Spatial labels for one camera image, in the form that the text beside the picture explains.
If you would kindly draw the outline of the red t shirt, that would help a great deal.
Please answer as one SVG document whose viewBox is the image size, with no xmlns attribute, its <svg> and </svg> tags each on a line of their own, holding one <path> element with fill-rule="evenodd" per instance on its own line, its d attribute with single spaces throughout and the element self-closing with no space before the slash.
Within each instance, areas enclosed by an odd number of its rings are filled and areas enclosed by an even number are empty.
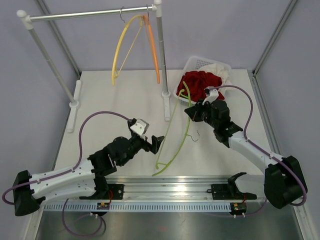
<svg viewBox="0 0 320 240">
<path fill-rule="evenodd" d="M 205 88 L 207 87 L 218 87 L 222 85 L 222 78 L 214 75 L 211 72 L 205 71 L 189 71 L 186 72 L 180 80 L 180 83 L 177 86 L 176 94 L 178 95 L 181 90 L 184 90 L 182 94 L 187 96 L 187 90 L 183 84 L 189 88 L 190 99 L 193 102 L 197 102 L 198 100 L 205 99 L 206 93 Z"/>
</svg>

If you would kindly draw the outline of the green hanger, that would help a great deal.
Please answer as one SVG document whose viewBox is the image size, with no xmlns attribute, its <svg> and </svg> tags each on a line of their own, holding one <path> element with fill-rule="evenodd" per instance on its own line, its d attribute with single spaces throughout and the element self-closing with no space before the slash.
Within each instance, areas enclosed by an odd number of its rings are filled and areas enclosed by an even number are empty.
<svg viewBox="0 0 320 240">
<path fill-rule="evenodd" d="M 192 103 L 191 103 L 190 89 L 189 89 L 189 87 L 188 87 L 188 85 L 187 85 L 187 83 L 185 81 L 183 81 L 182 83 L 183 83 L 184 89 L 181 89 L 178 92 L 178 97 L 182 96 L 183 92 L 186 91 L 187 92 L 186 99 L 187 99 L 187 104 L 188 104 L 187 106 L 191 107 Z M 178 106 L 178 100 L 176 100 L 176 102 L 175 102 L 173 113 L 172 113 L 172 118 L 169 121 L 168 127 L 167 127 L 166 132 L 165 132 L 164 140 L 163 140 L 163 142 L 162 142 L 162 144 L 160 146 L 160 149 L 158 151 L 157 159 L 156 159 L 156 162 L 155 162 L 155 169 L 157 170 L 157 172 L 152 174 L 151 175 L 152 177 L 155 177 L 155 176 L 158 176 L 158 175 L 162 174 L 173 163 L 173 161 L 179 155 L 179 153 L 180 153 L 180 151 L 181 151 L 181 149 L 182 149 L 187 137 L 190 137 L 193 142 L 197 142 L 197 140 L 193 140 L 193 137 L 189 134 L 191 120 L 188 119 L 186 127 L 185 127 L 185 131 L 184 131 L 184 134 L 183 134 L 183 137 L 182 137 L 182 140 L 181 140 L 181 142 L 179 144 L 179 147 L 176 150 L 175 154 L 173 155 L 173 157 L 171 158 L 171 160 L 169 162 L 167 162 L 167 163 L 160 162 L 160 157 L 161 157 L 165 142 L 166 142 L 166 140 L 168 138 L 169 130 L 171 128 L 172 120 L 174 118 L 177 106 Z"/>
</svg>

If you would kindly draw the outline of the orange hanger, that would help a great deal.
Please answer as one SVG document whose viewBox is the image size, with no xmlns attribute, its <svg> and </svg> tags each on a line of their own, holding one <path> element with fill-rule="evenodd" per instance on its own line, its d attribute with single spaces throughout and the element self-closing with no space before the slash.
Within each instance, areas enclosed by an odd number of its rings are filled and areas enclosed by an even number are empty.
<svg viewBox="0 0 320 240">
<path fill-rule="evenodd" d="M 147 14 L 143 16 L 144 20 L 144 26 L 148 38 L 148 43 L 150 47 L 150 52 L 153 60 L 153 65 L 154 65 L 154 70 L 155 70 L 155 75 L 156 75 L 156 81 L 157 84 L 161 83 L 160 79 L 160 70 L 159 70 L 159 64 L 158 64 L 158 56 L 157 56 L 157 50 L 156 50 L 156 45 L 155 45 L 155 40 L 154 40 L 154 35 L 153 35 L 153 30 L 152 26 L 150 24 L 150 15 L 149 11 L 147 10 Z"/>
</svg>

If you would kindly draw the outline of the white t shirt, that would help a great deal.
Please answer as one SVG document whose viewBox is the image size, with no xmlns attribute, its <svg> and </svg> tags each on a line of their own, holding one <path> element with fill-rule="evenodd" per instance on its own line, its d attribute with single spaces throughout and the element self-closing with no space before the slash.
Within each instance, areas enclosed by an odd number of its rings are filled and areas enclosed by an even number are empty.
<svg viewBox="0 0 320 240">
<path fill-rule="evenodd" d="M 204 89 L 207 87 L 218 87 L 233 85 L 231 82 L 231 72 L 224 65 L 213 63 L 198 69 L 199 80 L 196 90 L 199 96 L 205 96 Z"/>
</svg>

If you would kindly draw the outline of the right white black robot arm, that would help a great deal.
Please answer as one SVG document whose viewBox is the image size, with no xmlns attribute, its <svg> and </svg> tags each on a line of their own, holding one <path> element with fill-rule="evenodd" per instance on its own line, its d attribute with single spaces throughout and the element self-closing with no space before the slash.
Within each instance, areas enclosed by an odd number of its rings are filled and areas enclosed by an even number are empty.
<svg viewBox="0 0 320 240">
<path fill-rule="evenodd" d="M 277 209 L 287 205 L 302 206 L 308 188 L 299 160 L 266 151 L 251 141 L 245 131 L 230 117 L 230 109 L 223 100 L 198 102 L 184 110 L 193 122 L 205 122 L 213 128 L 215 138 L 247 158 L 264 173 L 263 192 Z"/>
</svg>

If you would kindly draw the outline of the yellow hanger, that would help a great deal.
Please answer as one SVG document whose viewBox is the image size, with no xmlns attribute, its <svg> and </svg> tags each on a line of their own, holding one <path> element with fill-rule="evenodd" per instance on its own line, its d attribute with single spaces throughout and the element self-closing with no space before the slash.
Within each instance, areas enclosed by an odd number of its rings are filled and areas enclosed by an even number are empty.
<svg viewBox="0 0 320 240">
<path fill-rule="evenodd" d="M 123 70 L 126 61 L 138 39 L 138 36 L 143 27 L 143 15 L 136 14 L 128 20 L 123 27 L 123 30 L 118 39 L 113 62 L 111 68 L 111 84 L 116 85 L 116 79 Z"/>
</svg>

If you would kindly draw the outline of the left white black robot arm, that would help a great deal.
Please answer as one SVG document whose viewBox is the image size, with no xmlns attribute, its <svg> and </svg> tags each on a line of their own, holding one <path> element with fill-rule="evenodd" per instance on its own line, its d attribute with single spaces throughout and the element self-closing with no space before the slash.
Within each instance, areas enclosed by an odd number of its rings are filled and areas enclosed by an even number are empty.
<svg viewBox="0 0 320 240">
<path fill-rule="evenodd" d="M 109 186 L 106 176 L 115 173 L 140 151 L 156 154 L 164 136 L 146 138 L 133 135 L 127 139 L 117 137 L 103 149 L 80 161 L 77 167 L 31 174 L 19 172 L 13 183 L 14 214 L 26 216 L 50 202 L 79 198 L 81 200 L 105 199 Z"/>
</svg>

